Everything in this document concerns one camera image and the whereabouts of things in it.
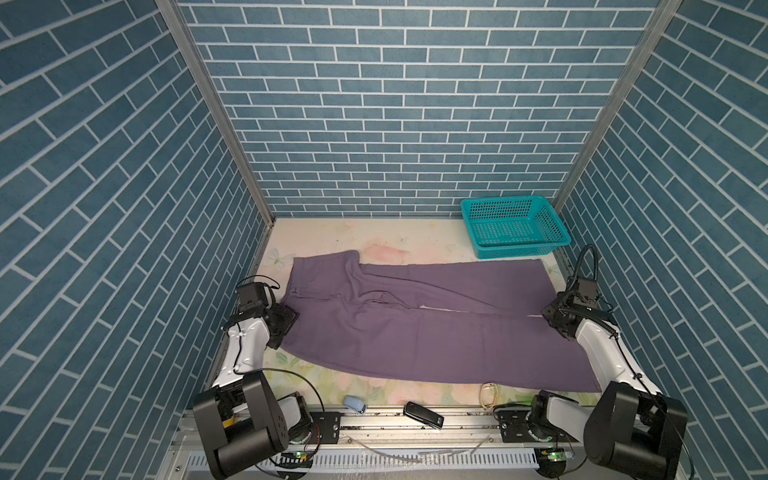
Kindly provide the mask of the purple trousers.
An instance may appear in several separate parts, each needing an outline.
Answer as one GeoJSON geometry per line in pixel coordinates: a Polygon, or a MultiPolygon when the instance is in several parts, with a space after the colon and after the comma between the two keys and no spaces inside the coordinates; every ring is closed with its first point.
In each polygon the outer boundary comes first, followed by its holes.
{"type": "Polygon", "coordinates": [[[364,264],[356,251],[298,257],[283,348],[367,377],[565,392],[598,390],[584,350],[542,317],[555,298],[539,260],[364,264]]]}

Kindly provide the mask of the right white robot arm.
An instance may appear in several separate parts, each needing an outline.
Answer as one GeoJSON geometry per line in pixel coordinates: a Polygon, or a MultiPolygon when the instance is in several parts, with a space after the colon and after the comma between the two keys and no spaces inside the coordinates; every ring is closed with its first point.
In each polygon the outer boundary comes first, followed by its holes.
{"type": "Polygon", "coordinates": [[[589,409],[542,390],[532,402],[529,426],[576,439],[595,465],[634,479],[674,479],[681,455],[689,453],[683,403],[664,395],[643,373],[609,314],[575,304],[561,293],[542,315],[583,348],[601,396],[589,409]]]}

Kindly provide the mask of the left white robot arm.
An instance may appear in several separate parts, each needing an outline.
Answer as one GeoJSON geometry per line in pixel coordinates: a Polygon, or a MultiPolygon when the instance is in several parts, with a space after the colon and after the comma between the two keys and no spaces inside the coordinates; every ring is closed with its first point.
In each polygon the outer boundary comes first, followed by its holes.
{"type": "Polygon", "coordinates": [[[304,408],[278,400],[264,374],[264,352],[277,349],[298,313],[276,304],[232,315],[222,330],[228,347],[212,387],[195,397],[193,414],[209,469],[227,479],[284,452],[304,408]]]}

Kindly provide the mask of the teal perforated plastic basket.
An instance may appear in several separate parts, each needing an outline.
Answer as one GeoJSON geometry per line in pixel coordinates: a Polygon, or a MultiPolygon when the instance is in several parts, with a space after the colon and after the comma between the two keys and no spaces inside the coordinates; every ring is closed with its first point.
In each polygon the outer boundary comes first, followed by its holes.
{"type": "Polygon", "coordinates": [[[547,255],[572,241],[550,202],[541,196],[465,199],[460,207],[481,260],[547,255]]]}

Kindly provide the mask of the small light blue object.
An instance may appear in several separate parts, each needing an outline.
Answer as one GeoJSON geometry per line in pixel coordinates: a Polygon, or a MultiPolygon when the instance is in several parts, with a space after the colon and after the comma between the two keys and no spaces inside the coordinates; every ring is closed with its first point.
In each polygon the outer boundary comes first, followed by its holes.
{"type": "Polygon", "coordinates": [[[364,414],[366,412],[366,409],[367,409],[367,405],[366,405],[365,401],[362,398],[357,397],[357,396],[353,396],[353,395],[346,395],[343,398],[342,404],[346,408],[348,408],[351,411],[354,411],[354,412],[356,412],[358,414],[364,414]]]}

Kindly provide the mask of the black remote control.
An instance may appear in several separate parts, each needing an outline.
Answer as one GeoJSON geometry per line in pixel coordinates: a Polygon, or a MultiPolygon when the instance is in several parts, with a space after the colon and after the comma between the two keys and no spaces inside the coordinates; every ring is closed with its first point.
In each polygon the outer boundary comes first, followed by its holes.
{"type": "Polygon", "coordinates": [[[406,417],[431,428],[443,428],[444,417],[442,415],[414,402],[409,401],[406,403],[406,405],[403,407],[403,414],[406,417]]]}

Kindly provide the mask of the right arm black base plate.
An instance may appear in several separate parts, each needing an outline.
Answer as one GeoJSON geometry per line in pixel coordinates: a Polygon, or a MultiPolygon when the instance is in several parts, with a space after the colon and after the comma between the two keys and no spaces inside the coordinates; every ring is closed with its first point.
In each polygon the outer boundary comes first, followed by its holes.
{"type": "Polygon", "coordinates": [[[528,406],[514,405],[494,409],[492,416],[499,424],[504,443],[579,443],[579,440],[562,430],[531,423],[528,406]]]}

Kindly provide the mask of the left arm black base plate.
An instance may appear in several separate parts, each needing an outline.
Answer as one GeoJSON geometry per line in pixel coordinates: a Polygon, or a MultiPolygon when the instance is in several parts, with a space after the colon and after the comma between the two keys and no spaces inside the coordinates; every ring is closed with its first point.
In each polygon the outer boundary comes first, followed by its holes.
{"type": "Polygon", "coordinates": [[[310,411],[302,414],[298,442],[304,445],[339,442],[342,414],[335,411],[310,411]]]}

